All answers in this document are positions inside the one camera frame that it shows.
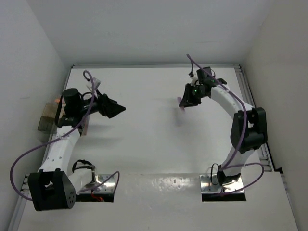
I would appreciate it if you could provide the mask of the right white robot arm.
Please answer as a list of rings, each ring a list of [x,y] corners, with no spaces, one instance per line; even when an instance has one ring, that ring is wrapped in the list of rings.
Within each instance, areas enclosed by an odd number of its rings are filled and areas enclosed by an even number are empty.
[[[231,150],[218,167],[216,182],[224,185],[237,180],[250,155],[268,140],[266,111],[242,101],[224,79],[215,78],[210,67],[190,72],[189,77],[191,82],[185,85],[179,107],[198,106],[202,98],[208,97],[231,117]]]

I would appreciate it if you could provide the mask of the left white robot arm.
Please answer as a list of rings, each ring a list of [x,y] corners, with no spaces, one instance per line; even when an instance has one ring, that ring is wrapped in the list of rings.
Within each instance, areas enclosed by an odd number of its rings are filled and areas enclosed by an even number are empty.
[[[92,97],[83,99],[75,88],[63,91],[64,115],[56,119],[57,138],[38,172],[28,176],[28,186],[36,211],[71,209],[81,192],[94,192],[113,175],[100,182],[95,176],[95,165],[81,160],[82,166],[73,165],[67,175],[68,164],[77,141],[84,130],[84,120],[93,113],[113,118],[125,107],[96,90]]]

